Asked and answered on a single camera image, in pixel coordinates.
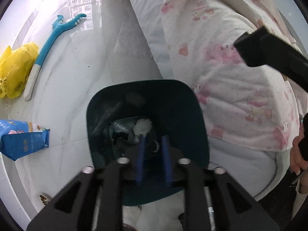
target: white blanket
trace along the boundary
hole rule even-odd
[[[246,66],[233,46],[265,25],[297,48],[273,0],[164,0],[161,17],[174,77],[194,90],[208,134],[255,150],[290,149],[299,130],[292,87],[268,66]]]

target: blue toy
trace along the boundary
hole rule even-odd
[[[38,73],[43,65],[43,62],[52,46],[56,38],[61,35],[64,31],[69,30],[79,24],[80,19],[83,17],[87,17],[86,14],[78,14],[73,18],[71,21],[67,23],[63,23],[63,15],[58,15],[58,19],[52,24],[52,33],[45,42],[44,46],[42,47],[38,57],[36,58],[34,65],[31,69],[30,75],[28,77],[28,81],[25,87],[25,91],[23,93],[23,97],[25,100],[29,101],[32,96],[33,88],[38,77]]]

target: blue package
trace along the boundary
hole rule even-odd
[[[49,146],[49,129],[31,122],[0,120],[0,152],[16,161]]]

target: trash bin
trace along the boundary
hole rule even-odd
[[[186,158],[201,168],[208,166],[208,140],[194,92],[176,80],[153,80],[106,87],[91,99],[87,108],[87,134],[95,168],[104,168],[117,158],[110,137],[111,124],[139,116],[152,121],[158,142],[168,135],[170,145],[180,149]],[[147,204],[180,190],[165,186],[159,150],[144,161],[142,185],[123,187],[123,205]]]

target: trash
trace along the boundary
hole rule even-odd
[[[112,127],[114,130],[118,130],[119,132],[124,132],[124,133],[128,133],[129,132],[129,128],[124,126],[123,124],[114,121],[112,124]]]
[[[132,93],[143,98],[140,100],[143,103],[136,106]],[[208,140],[194,92],[186,84],[176,80],[155,80],[109,86],[91,99],[86,116],[87,134],[96,169],[104,169],[123,157],[113,145],[111,137],[114,129],[110,127],[111,123],[119,121],[132,128],[140,118],[152,121],[146,140],[155,139],[161,143],[161,137],[168,135],[170,145],[181,150],[184,157],[194,161],[199,167],[208,167]],[[128,141],[135,136],[131,132],[128,135]],[[144,161],[144,176],[140,187],[123,187],[123,205],[143,205],[183,190],[179,187],[166,187],[165,173],[161,169],[161,153],[159,150],[154,153],[153,158]]]
[[[20,96],[38,56],[38,49],[34,42],[13,51],[10,46],[6,48],[0,58],[0,98],[5,95],[11,99]]]
[[[150,119],[144,119],[141,118],[138,121],[136,121],[136,124],[133,126],[133,132],[136,136],[139,135],[147,135],[147,133],[150,132],[152,128],[152,122]]]
[[[137,116],[118,119],[110,124],[110,138],[114,157],[125,157],[126,150],[137,146],[140,135],[146,136],[144,159],[153,158],[159,150],[159,143],[150,119]]]
[[[48,129],[31,122],[0,120],[0,152],[13,161],[48,145]]]

